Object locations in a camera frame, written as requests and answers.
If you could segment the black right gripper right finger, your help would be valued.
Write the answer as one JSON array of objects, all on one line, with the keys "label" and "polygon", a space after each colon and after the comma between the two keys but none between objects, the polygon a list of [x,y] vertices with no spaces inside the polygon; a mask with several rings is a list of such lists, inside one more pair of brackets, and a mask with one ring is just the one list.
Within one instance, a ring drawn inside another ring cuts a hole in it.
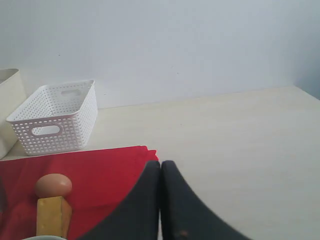
[{"label": "black right gripper right finger", "polygon": [[211,211],[172,160],[160,171],[159,210],[164,240],[248,240]]}]

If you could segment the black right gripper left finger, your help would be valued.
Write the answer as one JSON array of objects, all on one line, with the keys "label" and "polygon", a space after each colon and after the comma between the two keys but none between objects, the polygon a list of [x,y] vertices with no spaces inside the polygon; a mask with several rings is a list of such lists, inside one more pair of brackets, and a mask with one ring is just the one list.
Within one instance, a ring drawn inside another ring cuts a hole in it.
[{"label": "black right gripper left finger", "polygon": [[149,161],[128,195],[79,240],[156,240],[159,231],[160,163]]}]

